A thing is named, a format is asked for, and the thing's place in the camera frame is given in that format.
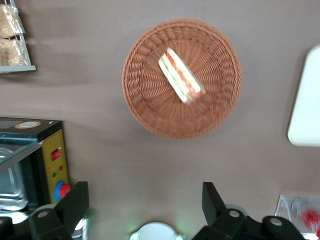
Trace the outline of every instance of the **packaged bread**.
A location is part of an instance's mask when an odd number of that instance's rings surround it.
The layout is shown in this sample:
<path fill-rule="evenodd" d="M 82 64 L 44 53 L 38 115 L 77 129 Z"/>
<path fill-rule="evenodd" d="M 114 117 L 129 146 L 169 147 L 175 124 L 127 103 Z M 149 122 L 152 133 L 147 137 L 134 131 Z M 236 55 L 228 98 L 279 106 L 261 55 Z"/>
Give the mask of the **packaged bread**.
<path fill-rule="evenodd" d="M 0 48 L 0 66 L 8 66 L 8 53 L 4 48 Z"/>
<path fill-rule="evenodd" d="M 11 38 L 24 33 L 18 9 L 9 4 L 0 4 L 0 38 Z"/>
<path fill-rule="evenodd" d="M 20 40 L 0 39 L 0 50 L 0 64 L 6 66 L 23 66 L 28 64 Z"/>

